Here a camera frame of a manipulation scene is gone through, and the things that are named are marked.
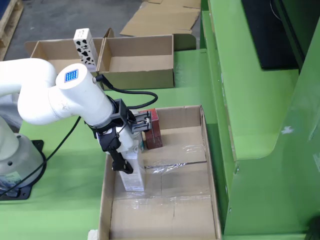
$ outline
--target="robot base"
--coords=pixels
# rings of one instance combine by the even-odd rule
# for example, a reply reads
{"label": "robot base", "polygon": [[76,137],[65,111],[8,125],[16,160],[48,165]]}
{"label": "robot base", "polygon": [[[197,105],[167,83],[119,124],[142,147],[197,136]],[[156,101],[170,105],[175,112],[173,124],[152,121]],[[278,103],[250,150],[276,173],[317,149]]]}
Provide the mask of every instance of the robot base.
{"label": "robot base", "polygon": [[[40,152],[40,154],[43,158],[43,161],[45,161],[46,157],[42,152],[42,149],[44,147],[44,141],[32,140],[31,142],[35,146],[35,148]],[[10,193],[10,195],[12,195],[12,196],[4,195],[3,197],[0,198],[0,201],[13,201],[13,200],[26,200],[26,199],[28,199],[30,197],[33,185],[36,184],[39,181],[39,179],[43,176],[43,174],[45,173],[46,167],[47,167],[47,164],[44,164],[41,169],[40,174],[31,183],[29,183],[28,185],[21,187],[21,188],[15,188]]]}

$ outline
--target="cable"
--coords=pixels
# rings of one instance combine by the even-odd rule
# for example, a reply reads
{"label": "cable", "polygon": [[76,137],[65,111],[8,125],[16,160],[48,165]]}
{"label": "cable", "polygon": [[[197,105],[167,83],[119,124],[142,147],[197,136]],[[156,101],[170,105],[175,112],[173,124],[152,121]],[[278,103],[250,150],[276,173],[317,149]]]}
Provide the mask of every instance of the cable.
{"label": "cable", "polygon": [[112,97],[108,96],[107,94],[106,94],[106,96],[107,96],[107,98],[112,102],[113,106],[114,106],[116,109],[118,109],[118,106],[117,106],[115,100],[114,100]]}
{"label": "cable", "polygon": [[118,89],[115,87],[113,87],[112,90],[119,92],[119,93],[122,93],[122,94],[142,94],[142,95],[150,95],[150,96],[154,97],[154,99],[152,99],[151,101],[148,101],[144,104],[137,105],[137,106],[127,106],[126,107],[127,109],[142,109],[142,108],[145,108],[145,107],[155,103],[158,100],[157,94],[155,94],[151,91],[128,91],[128,90]]}
{"label": "cable", "polygon": [[277,15],[277,14],[275,13],[275,11],[274,11],[274,8],[272,7],[272,0],[270,0],[270,8],[271,8],[271,11],[272,11],[273,15],[274,15],[277,19],[279,19],[279,20],[281,21],[281,18],[278,17],[278,15]]}
{"label": "cable", "polygon": [[153,93],[151,91],[128,91],[128,90],[118,89],[118,88],[114,87],[109,82],[109,80],[102,74],[96,76],[95,80],[97,82],[103,82],[103,84],[105,84],[110,90],[116,91],[118,93],[122,93],[122,94],[142,94],[142,95],[150,95],[150,96],[154,97],[154,99],[152,99],[151,101],[148,101],[148,102],[146,102],[144,104],[137,105],[137,106],[127,106],[126,109],[141,109],[141,108],[147,107],[147,106],[155,103],[158,100],[157,94],[155,94],[155,93]]}
{"label": "cable", "polygon": [[24,181],[26,181],[28,178],[30,178],[33,174],[35,174],[39,169],[41,169],[52,157],[55,155],[55,153],[59,150],[59,148],[65,143],[65,141],[68,139],[68,137],[72,134],[72,132],[75,130],[76,126],[78,125],[81,117],[79,116],[78,119],[75,121],[75,124],[71,128],[71,130],[68,132],[68,134],[64,137],[64,139],[60,142],[60,144],[56,147],[56,149],[50,154],[50,156],[47,157],[46,160],[43,161],[43,163],[38,166],[33,172],[31,172],[28,176],[26,176],[24,179],[22,179],[20,182],[18,182],[13,187],[9,188],[7,191],[0,194],[0,198],[10,192],[11,190],[15,189],[17,186],[22,184]]}

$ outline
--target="concrete floor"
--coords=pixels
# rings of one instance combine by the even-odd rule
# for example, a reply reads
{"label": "concrete floor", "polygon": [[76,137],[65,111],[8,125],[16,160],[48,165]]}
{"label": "concrete floor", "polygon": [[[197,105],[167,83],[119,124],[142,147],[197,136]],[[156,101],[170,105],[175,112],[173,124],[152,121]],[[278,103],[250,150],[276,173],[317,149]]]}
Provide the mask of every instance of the concrete floor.
{"label": "concrete floor", "polygon": [[[24,10],[4,60],[30,57],[24,43],[72,39],[76,29],[89,28],[94,38],[108,28],[116,37],[139,9],[142,0],[24,0]],[[200,40],[200,17],[192,28]]]}

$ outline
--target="red box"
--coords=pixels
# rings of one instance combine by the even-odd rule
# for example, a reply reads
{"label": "red box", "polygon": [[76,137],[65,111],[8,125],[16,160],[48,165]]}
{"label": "red box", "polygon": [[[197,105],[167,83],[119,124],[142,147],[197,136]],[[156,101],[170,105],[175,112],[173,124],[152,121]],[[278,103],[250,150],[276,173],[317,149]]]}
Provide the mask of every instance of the red box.
{"label": "red box", "polygon": [[159,126],[159,117],[155,108],[139,111],[140,113],[151,112],[151,129],[145,132],[146,146],[148,149],[162,147],[161,132]]}

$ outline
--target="white box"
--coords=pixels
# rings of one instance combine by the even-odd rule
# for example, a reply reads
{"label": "white box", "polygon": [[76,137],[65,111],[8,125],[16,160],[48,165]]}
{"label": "white box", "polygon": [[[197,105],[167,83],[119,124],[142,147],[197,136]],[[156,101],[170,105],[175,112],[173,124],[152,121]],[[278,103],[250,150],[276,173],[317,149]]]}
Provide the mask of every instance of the white box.
{"label": "white box", "polygon": [[126,174],[123,171],[119,172],[125,190],[129,192],[144,192],[146,171],[144,160],[141,156],[139,141],[134,140],[133,150],[122,152],[122,156],[131,164],[133,168],[132,174]]}
{"label": "white box", "polygon": [[89,28],[77,29],[73,42],[84,64],[90,72],[95,72],[98,63],[98,54]]}

